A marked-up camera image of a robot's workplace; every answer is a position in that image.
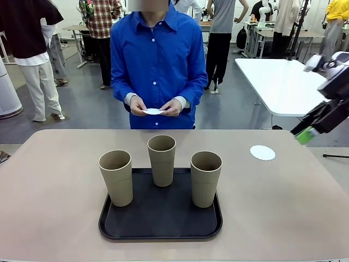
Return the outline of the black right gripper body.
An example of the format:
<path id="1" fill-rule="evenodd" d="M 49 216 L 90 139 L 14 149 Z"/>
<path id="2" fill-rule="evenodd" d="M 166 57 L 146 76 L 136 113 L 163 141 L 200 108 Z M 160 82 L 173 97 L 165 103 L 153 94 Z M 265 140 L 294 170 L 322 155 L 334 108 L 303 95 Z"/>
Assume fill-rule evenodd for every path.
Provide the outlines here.
<path id="1" fill-rule="evenodd" d="M 319 117 L 314 120 L 312 127 L 320 134 L 330 133 L 341 122 L 348 118 L 348 99 L 332 100 L 322 109 Z"/>

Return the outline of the person's left hand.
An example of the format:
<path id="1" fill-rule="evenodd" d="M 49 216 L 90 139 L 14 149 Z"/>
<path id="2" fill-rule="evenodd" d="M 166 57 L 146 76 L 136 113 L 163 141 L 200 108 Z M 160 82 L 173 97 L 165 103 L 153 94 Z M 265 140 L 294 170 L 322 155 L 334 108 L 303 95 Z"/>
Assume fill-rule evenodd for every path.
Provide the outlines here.
<path id="1" fill-rule="evenodd" d="M 164 104 L 160 111 L 162 111 L 162 115 L 167 117 L 177 117 L 182 111 L 182 104 L 177 99 L 173 98 Z"/>

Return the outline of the person's right hand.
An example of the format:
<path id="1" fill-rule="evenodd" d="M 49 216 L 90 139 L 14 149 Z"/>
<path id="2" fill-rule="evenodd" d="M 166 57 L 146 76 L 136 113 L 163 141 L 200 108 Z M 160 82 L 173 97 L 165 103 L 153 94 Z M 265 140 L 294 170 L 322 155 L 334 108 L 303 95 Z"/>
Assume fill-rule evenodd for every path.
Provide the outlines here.
<path id="1" fill-rule="evenodd" d="M 130 98 L 130 111 L 135 116 L 145 116 L 147 110 L 143 100 L 139 96 L 132 96 Z"/>

